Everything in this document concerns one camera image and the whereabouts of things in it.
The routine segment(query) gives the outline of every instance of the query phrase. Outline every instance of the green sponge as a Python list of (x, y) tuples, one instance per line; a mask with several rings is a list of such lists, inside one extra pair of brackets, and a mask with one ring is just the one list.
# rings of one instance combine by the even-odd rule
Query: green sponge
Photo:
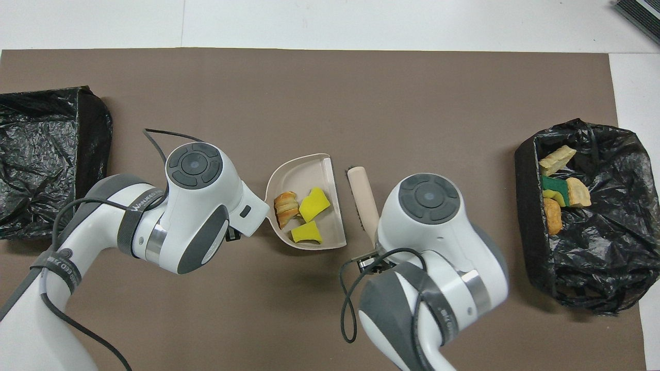
[(568, 183), (563, 179), (550, 178), (548, 176), (541, 177), (541, 186), (544, 191), (551, 190), (559, 192), (564, 199), (564, 205), (569, 205), (568, 200)]

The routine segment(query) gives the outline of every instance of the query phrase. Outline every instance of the sponge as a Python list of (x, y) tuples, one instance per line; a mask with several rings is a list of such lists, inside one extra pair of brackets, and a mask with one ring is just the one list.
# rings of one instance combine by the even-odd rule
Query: sponge
[(310, 195), (302, 200), (298, 210), (302, 218), (305, 219), (305, 222), (311, 222), (320, 212), (326, 210), (328, 206), (330, 206), (330, 201), (328, 201), (323, 190), (314, 187), (310, 191)]
[(316, 226), (315, 221), (293, 228), (291, 230), (291, 236), (293, 237), (293, 242), (296, 243), (300, 241), (316, 241), (320, 244), (323, 243), (323, 238), (321, 238), (321, 233), (319, 232), (319, 228)]
[(546, 190), (543, 191), (543, 198), (553, 199), (553, 200), (557, 201), (559, 206), (566, 207), (566, 202), (564, 202), (564, 196), (562, 196), (562, 194), (557, 192), (557, 191), (553, 191), (551, 189), (546, 189)]
[(542, 176), (541, 185), (543, 191), (551, 190), (551, 191), (559, 192), (562, 195), (562, 198), (564, 199), (564, 205), (570, 205), (568, 199), (568, 184), (566, 183), (566, 180), (550, 178), (548, 176)]

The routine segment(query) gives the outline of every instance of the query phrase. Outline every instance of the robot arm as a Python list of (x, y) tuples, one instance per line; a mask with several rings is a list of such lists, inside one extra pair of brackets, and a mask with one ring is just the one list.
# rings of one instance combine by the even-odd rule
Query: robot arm
[(384, 271), (362, 291), (364, 331), (402, 370), (454, 370), (439, 348), (506, 299), (502, 254), (469, 222), (456, 186), (435, 174), (399, 182), (375, 235), (376, 252), (355, 259), (358, 280)]
[[(228, 230), (250, 236), (265, 218), (268, 205), (246, 187), (217, 147), (180, 146), (165, 168), (169, 194), (160, 204), (156, 201), (164, 192), (135, 176), (120, 174), (98, 182), (86, 198), (122, 207), (83, 204), (59, 235), (57, 252), (47, 252), (36, 265), (62, 265), (79, 281), (103, 249), (118, 247), (184, 274), (206, 264)], [(66, 324), (40, 298), (46, 292), (63, 312), (73, 289), (67, 275), (30, 270), (0, 310), (0, 364), (21, 370), (96, 369)]]

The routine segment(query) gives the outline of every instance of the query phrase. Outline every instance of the robot control button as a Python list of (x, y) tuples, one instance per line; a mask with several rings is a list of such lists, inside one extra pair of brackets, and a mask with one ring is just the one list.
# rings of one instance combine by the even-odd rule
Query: robot control button
[(445, 190), (436, 183), (424, 182), (414, 191), (414, 197), (422, 206), (433, 209), (445, 201)]
[(178, 170), (172, 173), (172, 177), (174, 178), (175, 181), (183, 184), (184, 186), (188, 186), (188, 187), (197, 186), (197, 180), (195, 178), (191, 176), (187, 176)]
[(220, 163), (218, 161), (211, 161), (209, 163), (209, 168), (207, 171), (202, 174), (202, 182), (209, 183), (211, 180), (215, 179), (216, 175), (220, 172)]
[(200, 153), (189, 153), (181, 161), (181, 169), (189, 175), (199, 175), (206, 170), (209, 162), (206, 157)]
[(169, 163), (171, 168), (179, 166), (179, 161), (188, 152), (186, 147), (181, 147), (170, 155)]
[(454, 187), (451, 183), (449, 183), (448, 180), (441, 177), (436, 177), (435, 182), (437, 184), (440, 184), (445, 189), (445, 192), (447, 193), (447, 197), (453, 199), (458, 198), (458, 191), (456, 190), (456, 187)]
[(428, 174), (415, 174), (401, 182), (401, 188), (412, 191), (419, 183), (428, 182), (429, 180)]
[(193, 150), (203, 152), (208, 157), (215, 157), (220, 154), (217, 149), (206, 143), (194, 143)]
[(434, 222), (440, 222), (451, 218), (456, 213), (456, 211), (458, 211), (458, 206), (455, 204), (455, 202), (446, 203), (442, 207), (438, 207), (437, 209), (431, 211), (430, 218)]
[(426, 212), (426, 209), (420, 205), (415, 197), (410, 193), (406, 193), (401, 196), (401, 206), (403, 206), (404, 210), (406, 210), (409, 214), (417, 218), (423, 218), (424, 213)]

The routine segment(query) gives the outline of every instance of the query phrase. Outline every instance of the black cable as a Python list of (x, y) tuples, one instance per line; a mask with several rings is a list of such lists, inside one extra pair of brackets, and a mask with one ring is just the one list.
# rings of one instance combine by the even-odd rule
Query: black cable
[[(64, 206), (62, 208), (62, 210), (60, 210), (57, 213), (57, 216), (55, 217), (55, 222), (53, 223), (52, 244), (48, 248), (48, 250), (57, 251), (59, 249), (59, 236), (58, 236), (59, 232), (58, 232), (58, 229), (59, 229), (59, 224), (62, 221), (62, 216), (67, 211), (69, 211), (71, 208), (73, 208), (74, 206), (79, 205), (81, 203), (88, 203), (88, 202), (103, 203), (103, 204), (106, 204), (106, 205), (117, 207), (118, 209), (121, 209), (121, 210), (124, 210), (124, 211), (128, 210), (128, 207), (126, 207), (122, 204), (119, 204), (119, 203), (116, 203), (116, 202), (113, 202), (113, 201), (109, 201), (107, 199), (97, 199), (97, 198), (92, 198), (92, 197), (85, 197), (85, 198), (77, 199), (77, 200), (74, 200), (74, 201), (68, 203), (66, 206)], [(53, 304), (53, 302), (50, 301), (50, 299), (48, 298), (48, 294), (46, 292), (41, 293), (41, 299), (44, 302), (44, 304), (46, 305), (46, 307), (48, 307), (48, 309), (50, 309), (50, 311), (53, 312), (53, 314), (55, 314), (57, 317), (62, 319), (64, 322), (66, 322), (69, 325), (73, 326), (78, 331), (84, 333), (85, 335), (91, 337), (92, 339), (99, 342), (101, 345), (108, 348), (115, 356), (117, 356), (119, 361), (124, 365), (124, 367), (126, 367), (126, 370), (132, 370), (131, 366), (126, 361), (126, 358), (115, 347), (113, 347), (112, 344), (107, 342), (107, 340), (103, 339), (101, 336), (99, 336), (99, 335), (95, 334), (94, 332), (92, 332), (91, 330), (87, 329), (85, 326), (83, 326), (80, 323), (76, 322), (73, 318), (71, 318), (71, 317), (67, 316), (66, 314), (64, 314), (61, 310), (59, 310), (59, 308), (57, 308)]]
[[(160, 148), (160, 146), (158, 145), (158, 143), (151, 137), (151, 135), (149, 135), (149, 133), (160, 133), (160, 134), (174, 135), (176, 137), (183, 137), (183, 138), (191, 139), (193, 141), (203, 142), (202, 140), (200, 140), (198, 138), (195, 138), (195, 137), (192, 137), (190, 135), (174, 133), (174, 132), (171, 132), (171, 131), (155, 130), (155, 129), (143, 129), (143, 133), (145, 134), (147, 139), (151, 142), (151, 144), (154, 145), (154, 147), (158, 151), (158, 153), (159, 153), (159, 155), (160, 155), (160, 157), (163, 161), (163, 164), (165, 164), (167, 162), (167, 158), (165, 157), (165, 154), (163, 153), (163, 151)], [(163, 196), (161, 196), (158, 201), (156, 201), (150, 207), (148, 207), (147, 210), (152, 210), (155, 207), (159, 206), (163, 201), (165, 201), (165, 199), (167, 198), (168, 193), (169, 193), (169, 187), (166, 187), (165, 188), (165, 194)], [(97, 199), (97, 198), (93, 198), (93, 197), (85, 197), (85, 198), (77, 199), (77, 200), (74, 200), (74, 201), (68, 203), (66, 206), (64, 206), (62, 208), (62, 210), (60, 210), (57, 213), (57, 216), (55, 217), (55, 221), (53, 223), (52, 243), (51, 243), (51, 246), (48, 248), (48, 250), (57, 251), (59, 249), (59, 225), (61, 224), (62, 217), (64, 216), (64, 214), (66, 212), (68, 212), (69, 210), (71, 210), (76, 205), (80, 205), (81, 203), (88, 203), (88, 202), (103, 203), (103, 204), (106, 204), (106, 205), (117, 207), (117, 208), (122, 209), (124, 211), (128, 210), (128, 207), (126, 207), (122, 204), (119, 204), (119, 203), (116, 203), (116, 202), (113, 202), (113, 201), (109, 201), (107, 199)], [(119, 350), (117, 350), (112, 344), (110, 344), (107, 340), (103, 339), (101, 336), (95, 334), (93, 331), (89, 330), (85, 326), (83, 326), (80, 323), (76, 322), (73, 318), (71, 318), (71, 317), (67, 316), (66, 314), (64, 314), (48, 298), (48, 294), (46, 292), (41, 293), (41, 299), (44, 302), (44, 304), (46, 305), (46, 307), (51, 312), (53, 312), (53, 314), (55, 314), (58, 318), (60, 318), (61, 320), (68, 323), (69, 325), (71, 325), (72, 327), (77, 329), (78, 331), (84, 333), (85, 335), (89, 336), (90, 338), (92, 338), (92, 339), (96, 340), (97, 342), (99, 342), (101, 345), (108, 348), (108, 350), (110, 350), (115, 356), (117, 356), (117, 358), (122, 363), (122, 365), (124, 365), (126, 370), (129, 370), (129, 371), (132, 370), (132, 368), (129, 365), (128, 361), (119, 352)]]
[(418, 290), (417, 300), (415, 301), (415, 305), (414, 305), (414, 312), (412, 313), (411, 336), (412, 336), (412, 343), (414, 345), (413, 351), (415, 357), (417, 358), (417, 362), (419, 362), (419, 365), (422, 366), (423, 370), (432, 370), (433, 368), (428, 363), (428, 359), (426, 359), (426, 356), (424, 355), (424, 349), (422, 348), (422, 345), (419, 342), (419, 334), (418, 334), (419, 308), (423, 301), (424, 299), (422, 297), (422, 293)]
[(84, 333), (85, 335), (101, 343), (103, 346), (108, 348), (115, 356), (117, 356), (117, 358), (119, 359), (121, 364), (126, 368), (127, 371), (132, 370), (131, 365), (128, 364), (126, 358), (121, 354), (121, 352), (119, 352), (119, 350), (117, 350), (117, 348), (113, 347), (112, 344), (110, 344), (107, 340), (103, 339), (101, 336), (98, 336), (97, 334), (95, 334), (85, 326), (76, 322), (73, 318), (64, 314), (61, 310), (59, 310), (58, 307), (55, 306), (55, 304), (53, 304), (53, 302), (50, 301), (48, 295), (45, 292), (41, 294), (41, 298), (42, 298), (42, 302), (44, 302), (44, 304), (48, 307), (48, 309), (50, 309), (51, 312), (53, 312), (53, 314), (55, 314), (61, 320), (74, 327), (76, 330)]
[[(385, 260), (385, 258), (387, 258), (387, 257), (389, 257), (389, 256), (391, 256), (391, 255), (393, 255), (393, 254), (401, 253), (401, 252), (408, 252), (408, 253), (411, 253), (411, 254), (417, 256), (417, 258), (419, 258), (419, 260), (420, 260), (421, 263), (422, 263), (422, 269), (424, 270), (424, 272), (426, 272), (426, 261), (424, 260), (424, 257), (423, 257), (422, 254), (419, 253), (417, 250), (414, 250), (414, 249), (411, 249), (411, 248), (398, 248), (398, 249), (390, 250), (390, 251), (384, 253), (383, 255), (380, 255), (380, 256), (378, 256), (377, 258), (375, 258), (374, 262), (371, 263), (371, 264), (369, 264), (369, 265), (368, 265), (368, 266), (367, 266), (367, 267), (366, 267), (366, 268), (360, 273), (360, 275), (359, 275), (358, 278), (353, 282), (353, 285), (350, 287), (350, 289), (349, 289), (348, 291), (346, 290), (346, 285), (344, 285), (343, 271), (344, 271), (344, 269), (345, 269), (350, 263), (352, 263), (353, 261), (348, 261), (348, 262), (344, 263), (344, 265), (342, 265), (341, 268), (339, 269), (339, 284), (341, 285), (341, 288), (342, 288), (342, 290), (344, 291), (344, 296), (345, 296), (345, 298), (344, 298), (344, 304), (343, 304), (342, 307), (341, 307), (341, 316), (340, 316), (340, 322), (341, 322), (341, 335), (344, 337), (344, 340), (345, 340), (347, 343), (352, 343), (352, 342), (354, 342), (355, 339), (356, 339), (356, 337), (357, 337), (357, 335), (358, 335), (358, 326), (357, 326), (357, 319), (356, 319), (356, 316), (355, 316), (355, 309), (353, 308), (353, 303), (352, 303), (352, 301), (351, 301), (351, 299), (350, 299), (350, 296), (353, 295), (353, 291), (354, 291), (355, 288), (358, 286), (358, 283), (360, 283), (360, 281), (364, 278), (364, 276), (366, 276), (367, 274), (371, 273), (371, 270), (372, 270), (373, 268), (375, 268), (375, 267), (377, 267), (378, 265), (380, 265), (380, 263), (382, 263), (383, 260)], [(346, 328), (345, 328), (346, 326), (345, 326), (345, 324), (344, 324), (344, 318), (345, 318), (345, 316), (346, 316), (346, 307), (347, 307), (347, 306), (350, 308), (350, 316), (351, 316), (352, 324), (353, 324), (353, 335), (351, 336), (350, 339), (349, 339), (348, 336), (346, 335)]]
[(109, 201), (107, 199), (97, 199), (97, 198), (93, 198), (93, 197), (85, 197), (85, 198), (77, 199), (77, 200), (74, 200), (74, 201), (68, 203), (66, 206), (64, 206), (62, 208), (62, 210), (60, 210), (57, 213), (57, 216), (55, 217), (55, 222), (53, 223), (53, 235), (51, 237), (51, 245), (48, 248), (49, 251), (56, 252), (57, 249), (59, 248), (59, 231), (58, 231), (58, 229), (59, 229), (59, 224), (61, 223), (62, 217), (64, 216), (64, 214), (67, 211), (69, 211), (71, 208), (73, 208), (74, 206), (80, 205), (81, 203), (86, 203), (86, 202), (105, 203), (107, 205), (114, 206), (114, 207), (117, 207), (117, 208), (122, 209), (122, 210), (128, 210), (128, 208), (126, 206), (122, 205), (122, 204), (112, 202), (112, 201)]

